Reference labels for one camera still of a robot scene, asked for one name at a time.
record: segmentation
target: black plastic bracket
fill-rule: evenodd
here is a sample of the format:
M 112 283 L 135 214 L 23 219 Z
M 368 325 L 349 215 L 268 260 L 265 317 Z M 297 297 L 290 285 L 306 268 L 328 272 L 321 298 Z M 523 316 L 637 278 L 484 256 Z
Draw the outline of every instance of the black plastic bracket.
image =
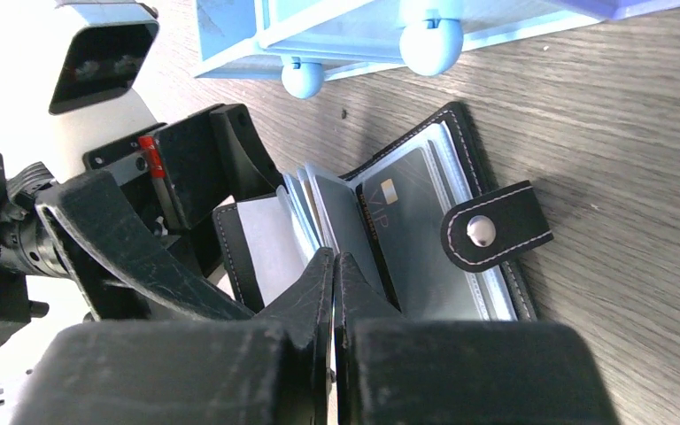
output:
M 246 105 L 222 106 L 210 112 L 210 122 L 233 199 L 261 197 L 285 184 L 259 139 Z
M 98 265 L 158 304 L 191 319 L 242 320 L 253 315 L 175 259 L 144 226 L 106 171 L 87 172 L 45 190 L 36 209 L 54 241 L 66 232 Z M 57 248 L 82 286 L 88 276 L 73 267 L 80 263 L 75 263 L 79 258 L 72 254 L 72 245 Z M 104 318 L 97 309 L 93 313 Z
M 360 321 L 343 423 L 618 425 L 592 354 L 548 322 Z

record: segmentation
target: wallet strap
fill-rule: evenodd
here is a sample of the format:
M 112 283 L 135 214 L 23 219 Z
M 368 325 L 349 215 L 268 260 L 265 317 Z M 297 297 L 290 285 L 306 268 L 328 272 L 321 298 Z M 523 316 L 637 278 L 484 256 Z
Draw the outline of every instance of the wallet strap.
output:
M 447 257 L 479 273 L 553 239 L 530 182 L 495 190 L 452 208 L 441 228 Z

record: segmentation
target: wallet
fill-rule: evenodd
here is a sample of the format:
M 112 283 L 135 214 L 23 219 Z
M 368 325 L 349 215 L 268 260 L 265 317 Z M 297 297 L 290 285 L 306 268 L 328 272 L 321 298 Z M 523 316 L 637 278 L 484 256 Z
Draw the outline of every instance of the wallet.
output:
M 553 239 L 530 182 L 498 188 L 467 107 L 445 105 L 359 168 L 306 164 L 212 212 L 236 299 L 258 312 L 320 247 L 350 253 L 416 320 L 535 320 L 518 256 Z

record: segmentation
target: white stitching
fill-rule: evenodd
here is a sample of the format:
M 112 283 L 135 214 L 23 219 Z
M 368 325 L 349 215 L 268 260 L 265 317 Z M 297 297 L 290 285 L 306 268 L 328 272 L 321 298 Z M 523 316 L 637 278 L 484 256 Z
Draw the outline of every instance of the white stitching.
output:
M 480 208 L 480 207 L 482 207 L 482 206 L 484 206 L 484 205 L 491 204 L 491 203 L 493 203 L 493 202 L 497 202 L 497 201 L 499 201 L 499 200 L 501 200 L 501 199 L 504 199 L 504 198 L 506 198 L 506 197 L 510 197 L 510 196 L 514 195 L 515 193 L 520 193 L 520 192 L 522 192 L 522 191 L 524 191 L 524 190 L 528 190 L 528 189 L 533 189 L 533 186 L 526 186 L 526 187 L 524 187 L 524 188 L 520 188 L 520 189 L 518 189 L 518 190 L 509 192 L 509 193 L 506 193 L 506 194 L 504 194 L 504 195 L 502 195 L 502 196 L 500 196 L 500 197 L 495 197 L 495 198 L 490 199 L 490 200 L 488 200 L 488 201 L 486 201 L 486 202 L 482 202 L 481 204 L 471 206 L 470 208 L 467 208 L 467 209 L 462 210 L 462 211 L 458 211 L 455 215 L 453 215 L 452 218 L 450 219 L 450 222 L 447 224 L 447 243 L 450 245 L 450 250 L 452 251 L 452 254 L 454 254 L 455 257 L 457 257 L 458 259 L 460 259 L 460 261 L 462 261 L 462 262 L 464 262 L 464 263 L 466 263 L 466 264 L 469 264 L 470 266 L 478 266 L 479 264 L 487 263 L 487 262 L 489 262 L 489 261 L 492 261 L 493 259 L 498 259 L 498 258 L 501 257 L 502 255 L 504 255 L 504 254 L 506 254 L 506 253 L 508 253 L 508 252 L 510 252 L 510 251 L 514 251 L 514 250 L 520 248 L 520 247 L 523 246 L 523 245 L 526 245 L 526 244 L 528 244 L 528 243 L 531 243 L 531 242 L 533 242 L 533 241 L 536 241 L 536 240 L 538 240 L 538 239 L 541 239 L 541 238 L 543 238 L 543 237 L 546 237 L 546 236 L 550 235 L 550 234 L 552 233 L 551 230 L 549 230 L 549 231 L 543 233 L 543 234 L 540 235 L 540 236 L 533 237 L 533 238 L 531 238 L 531 239 L 529 239 L 529 240 L 527 240 L 527 241 L 525 241 L 525 242 L 518 243 L 518 244 L 516 244 L 515 246 L 513 246 L 513 247 L 511 247 L 511 248 L 507 248 L 507 249 L 503 250 L 502 252 L 500 252 L 499 254 L 492 255 L 491 257 L 488 257 L 488 258 L 485 259 L 485 260 L 478 261 L 478 262 L 475 262 L 475 263 L 474 263 L 474 262 L 471 262 L 471 261 L 468 261 L 468 260 L 466 260 L 466 259 L 464 259 L 464 258 L 462 258 L 462 256 L 459 255 L 457 251 L 455 251 L 455 247 L 454 247 L 453 244 L 452 244 L 452 225 L 454 224 L 455 220 L 456 220 L 458 217 L 460 217 L 460 216 L 461 216 L 462 214 L 464 214 L 464 213 L 467 213 L 468 211 L 473 211 L 475 208 Z
M 223 238 L 223 245 L 225 246 L 225 252 L 228 255 L 228 262 L 230 263 L 230 270 L 233 272 L 233 280 L 236 282 L 236 290 L 238 291 L 238 297 L 241 298 L 241 304 L 243 304 L 243 293 L 241 293 L 241 286 L 238 284 L 238 276 L 236 275 L 236 268 L 233 266 L 233 258 L 230 256 L 230 249 L 228 248 L 228 239 L 225 237 L 225 230 L 222 227 L 222 222 L 220 221 L 220 215 L 222 213 L 228 212 L 228 211 L 233 211 L 237 207 L 236 206 L 231 206 L 230 208 L 226 208 L 223 210 L 219 210 L 215 214 L 215 219 L 218 221 L 218 228 L 220 229 L 220 235 Z
M 525 307 L 525 315 L 530 319 L 530 309 L 528 308 L 528 303 L 525 302 L 525 297 L 522 295 L 522 291 L 520 290 L 520 285 L 517 282 L 517 279 L 514 277 L 514 273 L 512 273 L 512 268 L 509 266 L 509 262 L 505 261 L 505 266 L 506 270 L 509 272 L 509 275 L 512 276 L 512 282 L 513 282 L 513 287 L 517 291 L 517 295 L 520 296 L 520 301 L 522 302 L 522 306 Z
M 455 114 L 452 110 L 440 112 L 439 114 L 432 117 L 430 120 L 427 120 L 427 121 L 423 122 L 422 124 L 420 124 L 417 131 L 403 137 L 402 139 L 398 140 L 397 143 L 395 143 L 395 144 L 391 145 L 391 147 L 387 148 L 388 149 L 387 153 L 385 153 L 384 155 L 374 159 L 370 163 L 363 166 L 361 169 L 355 171 L 353 174 L 348 175 L 345 178 L 345 180 L 350 180 L 353 177 L 355 177 L 355 176 L 363 173 L 364 171 L 368 170 L 369 167 L 376 164 L 377 162 L 379 162 L 380 160 L 385 158 L 387 155 L 390 155 L 395 149 L 397 149 L 397 147 L 399 145 L 401 145 L 401 144 L 407 142 L 408 140 L 414 138 L 416 135 L 418 135 L 420 132 L 422 132 L 428 126 L 430 126 L 431 123 L 439 120 L 439 118 L 441 118 L 443 115 L 450 115 L 453 120 L 457 121 L 457 117 L 455 117 Z M 468 147 L 465 145 L 465 137 L 463 137 L 463 135 L 462 135 L 462 129 L 460 128 L 459 125 L 457 125 L 457 123 L 455 123 L 455 129 L 457 129 L 458 138 L 460 139 L 460 144 L 462 144 L 463 150 L 465 151 L 465 158 L 467 159 L 467 164 L 470 166 L 470 170 L 469 170 L 470 174 L 473 175 L 473 181 L 475 182 L 475 186 L 478 188 L 478 194 L 481 195 L 481 194 L 483 194 L 483 189 L 481 189 L 481 183 L 478 182 L 478 177 L 475 176 L 475 168 L 473 167 L 473 161 L 470 159 L 470 153 L 468 153 Z

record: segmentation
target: wood grain surface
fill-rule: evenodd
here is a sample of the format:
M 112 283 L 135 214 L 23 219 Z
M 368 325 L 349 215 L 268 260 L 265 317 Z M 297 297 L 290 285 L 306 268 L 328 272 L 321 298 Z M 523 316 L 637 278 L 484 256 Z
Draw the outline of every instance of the wood grain surface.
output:
M 194 80 L 192 0 L 149 3 L 162 32 L 137 87 L 152 111 L 245 103 L 283 169 L 347 171 L 467 102 L 499 182 L 531 179 L 555 231 L 524 258 L 544 316 L 587 339 L 625 423 L 680 423 L 680 9 L 469 52 L 437 78 L 334 81 L 299 101 L 277 81 Z

